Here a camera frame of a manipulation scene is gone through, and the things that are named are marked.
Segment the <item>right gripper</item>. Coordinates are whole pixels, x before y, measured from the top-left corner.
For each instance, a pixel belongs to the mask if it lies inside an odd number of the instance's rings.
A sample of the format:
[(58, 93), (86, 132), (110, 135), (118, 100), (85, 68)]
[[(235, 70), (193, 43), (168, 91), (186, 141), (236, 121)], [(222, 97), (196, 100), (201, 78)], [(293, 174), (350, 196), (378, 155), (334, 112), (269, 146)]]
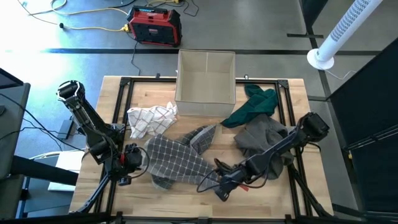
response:
[(224, 169), (222, 170), (222, 188), (216, 187), (215, 194), (219, 199), (222, 199), (222, 201), (225, 202), (229, 198), (231, 191), (237, 187), (240, 187), (244, 191), (248, 192), (249, 187), (245, 186), (244, 184), (249, 181), (251, 177), (252, 174), (246, 169)]

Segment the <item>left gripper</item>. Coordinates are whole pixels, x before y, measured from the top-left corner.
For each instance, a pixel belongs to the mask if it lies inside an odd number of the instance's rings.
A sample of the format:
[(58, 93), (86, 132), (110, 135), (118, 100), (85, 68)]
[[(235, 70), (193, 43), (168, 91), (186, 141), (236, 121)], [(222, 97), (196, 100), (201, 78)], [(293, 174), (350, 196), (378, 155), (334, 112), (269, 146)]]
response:
[(127, 160), (125, 153), (110, 154), (107, 159), (107, 177), (110, 180), (119, 180), (118, 185), (131, 184), (131, 177), (126, 168)]

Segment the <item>grey towel with white checks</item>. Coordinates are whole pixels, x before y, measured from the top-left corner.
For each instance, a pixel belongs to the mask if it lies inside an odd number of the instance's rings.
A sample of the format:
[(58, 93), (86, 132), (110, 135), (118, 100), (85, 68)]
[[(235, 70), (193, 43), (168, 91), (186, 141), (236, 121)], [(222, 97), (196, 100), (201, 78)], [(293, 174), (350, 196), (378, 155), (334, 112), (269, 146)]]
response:
[(218, 187), (213, 164), (202, 157), (210, 148), (216, 125), (199, 127), (178, 139), (163, 134), (150, 138), (144, 144), (148, 154), (144, 165), (159, 190), (169, 190), (176, 182), (196, 185), (200, 191)]

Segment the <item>white towel with red checks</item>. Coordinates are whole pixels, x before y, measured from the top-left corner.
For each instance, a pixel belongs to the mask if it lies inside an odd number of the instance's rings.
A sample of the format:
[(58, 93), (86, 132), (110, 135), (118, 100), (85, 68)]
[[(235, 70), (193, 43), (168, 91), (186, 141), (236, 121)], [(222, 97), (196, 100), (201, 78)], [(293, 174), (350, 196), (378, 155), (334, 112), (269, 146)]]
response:
[(177, 106), (171, 102), (166, 107), (130, 108), (127, 117), (131, 127), (131, 139), (142, 139), (146, 134), (163, 134), (177, 121)]

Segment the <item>plain grey towel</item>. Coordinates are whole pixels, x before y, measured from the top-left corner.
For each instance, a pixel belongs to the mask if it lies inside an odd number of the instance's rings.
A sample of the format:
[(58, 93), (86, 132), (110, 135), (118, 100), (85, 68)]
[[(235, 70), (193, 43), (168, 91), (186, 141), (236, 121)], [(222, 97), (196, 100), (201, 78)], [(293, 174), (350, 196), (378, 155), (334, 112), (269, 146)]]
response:
[[(286, 127), (266, 114), (260, 114), (234, 137), (238, 149), (244, 157), (250, 157), (270, 149), (279, 141), (286, 138), (292, 127)], [(294, 156), (287, 151), (277, 154), (271, 159), (267, 178), (278, 179), (285, 166), (294, 161)]]

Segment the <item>cardboard box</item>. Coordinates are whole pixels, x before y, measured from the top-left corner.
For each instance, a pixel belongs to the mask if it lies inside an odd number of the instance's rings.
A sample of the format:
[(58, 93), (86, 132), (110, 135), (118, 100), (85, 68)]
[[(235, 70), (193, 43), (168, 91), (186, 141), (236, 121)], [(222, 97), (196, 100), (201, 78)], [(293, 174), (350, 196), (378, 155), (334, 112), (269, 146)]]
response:
[(175, 102), (182, 116), (227, 118), (236, 104), (235, 53), (179, 50)]

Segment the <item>dark green towel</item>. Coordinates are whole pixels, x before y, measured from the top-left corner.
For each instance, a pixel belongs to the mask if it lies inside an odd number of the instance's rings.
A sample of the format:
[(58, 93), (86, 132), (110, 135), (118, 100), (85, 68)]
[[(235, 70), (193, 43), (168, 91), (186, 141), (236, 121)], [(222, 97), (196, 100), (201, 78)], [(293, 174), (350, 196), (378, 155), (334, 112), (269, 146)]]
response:
[(244, 92), (248, 100), (230, 117), (221, 122), (226, 128), (235, 128), (252, 121), (255, 117), (265, 114), (272, 116), (279, 101), (273, 89), (263, 90), (259, 85), (245, 84)]

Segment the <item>white flat box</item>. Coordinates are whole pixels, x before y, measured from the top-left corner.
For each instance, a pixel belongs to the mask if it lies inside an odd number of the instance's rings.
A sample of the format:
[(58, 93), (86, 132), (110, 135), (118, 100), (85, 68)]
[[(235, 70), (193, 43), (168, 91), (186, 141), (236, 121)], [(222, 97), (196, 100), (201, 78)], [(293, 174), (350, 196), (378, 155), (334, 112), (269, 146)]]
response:
[[(68, 171), (80, 173), (81, 160), (85, 153), (83, 151), (64, 151), (58, 155), (58, 161), (56, 167), (65, 169)], [(62, 191), (62, 192), (73, 192), (75, 190), (74, 185), (60, 184), (56, 182), (49, 183), (49, 191)]]

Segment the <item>grey desk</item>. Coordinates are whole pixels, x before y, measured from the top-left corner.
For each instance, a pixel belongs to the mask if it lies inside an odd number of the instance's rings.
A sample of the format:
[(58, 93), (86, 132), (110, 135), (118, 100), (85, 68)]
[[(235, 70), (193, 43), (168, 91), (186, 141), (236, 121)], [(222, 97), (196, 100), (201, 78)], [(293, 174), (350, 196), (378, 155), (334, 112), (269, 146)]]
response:
[(14, 218), (23, 175), (11, 175), (30, 85), (0, 68), (0, 220)]

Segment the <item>red and black power station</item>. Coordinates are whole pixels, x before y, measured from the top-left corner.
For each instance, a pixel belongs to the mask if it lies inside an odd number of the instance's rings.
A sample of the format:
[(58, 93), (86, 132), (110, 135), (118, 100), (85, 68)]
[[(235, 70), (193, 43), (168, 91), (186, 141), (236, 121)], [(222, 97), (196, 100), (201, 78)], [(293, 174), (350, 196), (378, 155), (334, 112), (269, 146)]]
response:
[(130, 33), (141, 44), (178, 47), (182, 40), (180, 14), (172, 9), (133, 6), (126, 17)]

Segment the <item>dark grey room divider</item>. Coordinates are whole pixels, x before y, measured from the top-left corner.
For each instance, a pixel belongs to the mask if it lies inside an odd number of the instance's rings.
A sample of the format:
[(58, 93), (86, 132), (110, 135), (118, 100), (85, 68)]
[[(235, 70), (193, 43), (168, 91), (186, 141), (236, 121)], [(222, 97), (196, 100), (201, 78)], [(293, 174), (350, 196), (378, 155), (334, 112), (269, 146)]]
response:
[(361, 203), (398, 216), (398, 38), (330, 95)]
[(312, 26), (318, 19), (328, 0), (298, 0), (305, 24), (304, 34), (287, 33), (287, 37), (323, 39), (324, 35), (314, 34)]

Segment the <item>white tower fan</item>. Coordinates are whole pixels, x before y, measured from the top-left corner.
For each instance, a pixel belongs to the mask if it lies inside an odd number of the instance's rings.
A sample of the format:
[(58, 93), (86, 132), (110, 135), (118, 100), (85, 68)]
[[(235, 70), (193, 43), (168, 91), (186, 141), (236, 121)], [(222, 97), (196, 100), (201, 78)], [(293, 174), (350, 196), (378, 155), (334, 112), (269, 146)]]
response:
[(318, 70), (334, 65), (334, 56), (383, 0), (355, 0), (329, 36), (317, 49), (307, 54), (308, 63)]

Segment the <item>black aluminium table frame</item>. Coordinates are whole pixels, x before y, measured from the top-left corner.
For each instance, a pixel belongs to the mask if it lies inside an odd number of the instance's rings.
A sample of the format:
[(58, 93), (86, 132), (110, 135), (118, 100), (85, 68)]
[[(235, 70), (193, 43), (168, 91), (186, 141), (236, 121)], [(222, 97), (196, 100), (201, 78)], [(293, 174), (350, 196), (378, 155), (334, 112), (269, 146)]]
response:
[[(276, 109), (273, 118), (284, 125), (295, 123), (299, 117), (310, 111), (307, 93), (302, 79), (251, 78), (236, 79), (236, 105), (239, 108), (245, 101), (244, 82), (249, 81), (261, 86), (264, 90), (278, 87), (282, 110)], [(169, 101), (174, 103), (175, 77), (113, 77), (103, 78), (101, 91), (96, 106), (97, 113), (105, 122), (124, 123), (124, 112), (133, 106), (149, 108), (165, 106)], [(165, 135), (177, 138), (200, 126), (220, 122), (222, 118), (180, 116)], [(241, 127), (226, 129), (217, 127), (215, 140), (204, 157), (213, 163), (214, 157), (228, 164), (238, 163), (242, 156), (235, 148), (234, 135)], [(333, 214), (332, 204), (326, 184), (325, 173), (319, 150), (312, 145), (305, 148), (302, 157), (295, 161), (300, 174), (305, 174), (307, 185), (322, 204), (323, 208)], [(75, 211), (83, 206), (97, 188), (102, 166), (87, 155), (83, 158), (80, 175), (76, 183), (70, 210)], [(277, 180), (267, 181), (261, 189), (242, 188), (234, 190), (227, 202), (222, 202), (211, 191), (196, 193), (194, 185), (176, 183), (169, 191), (155, 189), (151, 176), (133, 179), (131, 185), (120, 187), (109, 184), (99, 198), (99, 205), (92, 209), (105, 212), (111, 208), (111, 214), (123, 213), (127, 223), (139, 221), (167, 221), (172, 223), (295, 223), (295, 215), (317, 216), (315, 210), (309, 211), (308, 199), (302, 191), (290, 183), (291, 174), (285, 169)]]

